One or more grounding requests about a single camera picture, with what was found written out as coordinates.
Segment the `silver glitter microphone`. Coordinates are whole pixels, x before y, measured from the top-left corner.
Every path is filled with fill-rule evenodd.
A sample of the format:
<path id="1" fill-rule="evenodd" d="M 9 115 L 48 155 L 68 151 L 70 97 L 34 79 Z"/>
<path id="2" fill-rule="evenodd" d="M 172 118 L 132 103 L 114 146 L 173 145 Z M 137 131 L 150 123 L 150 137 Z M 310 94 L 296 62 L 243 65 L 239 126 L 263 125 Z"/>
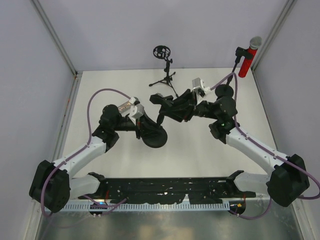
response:
<path id="1" fill-rule="evenodd" d="M 120 114 L 128 111 L 131 106 L 134 104 L 134 100 L 129 99 L 128 101 L 124 102 L 123 104 L 121 104 L 120 106 L 118 106 L 118 111 Z"/>

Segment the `red glitter microphone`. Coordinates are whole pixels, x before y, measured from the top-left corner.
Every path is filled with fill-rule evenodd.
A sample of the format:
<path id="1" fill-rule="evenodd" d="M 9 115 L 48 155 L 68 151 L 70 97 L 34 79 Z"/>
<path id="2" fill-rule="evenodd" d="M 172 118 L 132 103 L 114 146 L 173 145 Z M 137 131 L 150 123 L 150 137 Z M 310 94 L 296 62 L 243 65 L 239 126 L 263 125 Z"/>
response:
<path id="1" fill-rule="evenodd" d="M 240 78 L 246 77 L 262 41 L 260 36 L 255 36 L 249 41 L 249 47 L 245 50 L 244 60 L 238 72 Z"/>

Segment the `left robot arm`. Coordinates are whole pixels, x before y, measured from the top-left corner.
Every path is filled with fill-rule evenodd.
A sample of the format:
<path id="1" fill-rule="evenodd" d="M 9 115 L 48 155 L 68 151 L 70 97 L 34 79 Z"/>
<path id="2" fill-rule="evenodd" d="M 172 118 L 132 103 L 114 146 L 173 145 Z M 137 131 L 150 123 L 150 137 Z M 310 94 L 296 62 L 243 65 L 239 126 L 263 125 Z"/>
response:
<path id="1" fill-rule="evenodd" d="M 116 105 L 107 105 L 98 123 L 82 147 L 53 162 L 43 160 L 37 166 L 29 196 L 43 209 L 57 213 L 71 199 L 83 195 L 102 199 L 106 195 L 102 175 L 89 173 L 78 178 L 75 175 L 92 160 L 108 152 L 119 140 L 119 131 L 135 132 L 137 139 L 155 149 L 163 147 L 168 139 L 164 128 L 145 114 L 141 104 L 131 106 L 127 116 L 122 116 Z"/>

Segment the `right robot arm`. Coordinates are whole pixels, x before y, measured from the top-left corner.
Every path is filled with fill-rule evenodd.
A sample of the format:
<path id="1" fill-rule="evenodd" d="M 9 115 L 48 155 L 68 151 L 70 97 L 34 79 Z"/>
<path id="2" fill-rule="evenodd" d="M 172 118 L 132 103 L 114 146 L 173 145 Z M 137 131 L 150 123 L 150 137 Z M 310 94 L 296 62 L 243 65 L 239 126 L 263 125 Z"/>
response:
<path id="1" fill-rule="evenodd" d="M 278 205 L 288 207 L 310 187 L 302 157 L 278 152 L 241 128 L 236 121 L 238 111 L 232 96 L 219 96 L 215 102 L 209 102 L 187 89 L 178 98 L 160 96 L 154 104 L 161 105 L 158 120 L 169 117 L 181 123 L 195 116 L 214 119 L 208 126 L 212 136 L 237 149 L 265 171 L 265 175 L 241 172 L 226 185 L 230 196 L 238 197 L 246 191 L 262 192 Z"/>

